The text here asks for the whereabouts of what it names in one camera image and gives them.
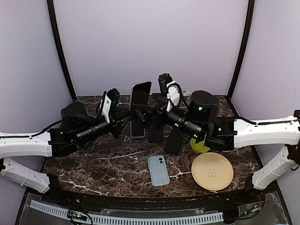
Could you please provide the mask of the lilac phone case with ring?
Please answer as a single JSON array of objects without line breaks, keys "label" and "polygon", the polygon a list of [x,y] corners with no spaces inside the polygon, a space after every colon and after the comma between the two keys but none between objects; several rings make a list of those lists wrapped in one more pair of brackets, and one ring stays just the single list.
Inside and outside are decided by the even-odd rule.
[{"label": "lilac phone case with ring", "polygon": [[140,119],[131,120],[130,135],[133,139],[140,139],[145,137],[145,129]]}]

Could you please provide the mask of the light blue phone case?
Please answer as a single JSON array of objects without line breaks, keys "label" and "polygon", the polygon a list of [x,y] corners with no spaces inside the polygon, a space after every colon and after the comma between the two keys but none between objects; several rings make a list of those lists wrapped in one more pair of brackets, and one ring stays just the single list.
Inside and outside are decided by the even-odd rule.
[{"label": "light blue phone case", "polygon": [[162,155],[148,158],[148,168],[150,172],[151,183],[154,187],[165,186],[170,183],[165,158]]}]

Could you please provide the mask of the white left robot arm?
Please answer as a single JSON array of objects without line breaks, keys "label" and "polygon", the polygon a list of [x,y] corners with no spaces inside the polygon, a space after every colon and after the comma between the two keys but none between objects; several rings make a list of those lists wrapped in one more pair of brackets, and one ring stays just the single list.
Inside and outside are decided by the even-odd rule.
[{"label": "white left robot arm", "polygon": [[78,148],[85,148],[105,134],[119,138],[124,126],[136,115],[134,110],[110,109],[108,114],[96,118],[87,115],[81,102],[69,104],[61,110],[60,128],[46,127],[36,134],[0,134],[0,175],[47,194],[55,204],[66,201],[57,176],[31,170],[15,161],[15,156],[43,156],[61,158]]}]

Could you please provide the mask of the silver edged phone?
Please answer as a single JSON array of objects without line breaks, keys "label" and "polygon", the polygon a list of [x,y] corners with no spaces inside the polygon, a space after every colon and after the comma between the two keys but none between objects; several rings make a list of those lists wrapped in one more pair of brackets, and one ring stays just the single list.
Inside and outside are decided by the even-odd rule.
[{"label": "silver edged phone", "polygon": [[133,109],[133,105],[147,105],[150,95],[152,82],[145,81],[136,83],[131,89],[129,110]]}]

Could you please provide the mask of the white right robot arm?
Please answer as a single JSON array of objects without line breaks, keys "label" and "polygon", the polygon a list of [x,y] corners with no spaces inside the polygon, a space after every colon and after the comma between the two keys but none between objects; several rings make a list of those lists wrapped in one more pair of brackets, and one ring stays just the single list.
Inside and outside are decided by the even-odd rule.
[{"label": "white right robot arm", "polygon": [[300,166],[300,112],[274,120],[251,121],[243,117],[218,117],[219,99],[203,90],[194,91],[187,111],[179,108],[179,93],[168,94],[167,102],[146,111],[143,123],[169,125],[213,150],[233,150],[246,146],[283,144],[279,153],[251,178],[239,199],[250,203],[257,189],[265,189],[286,170]]}]

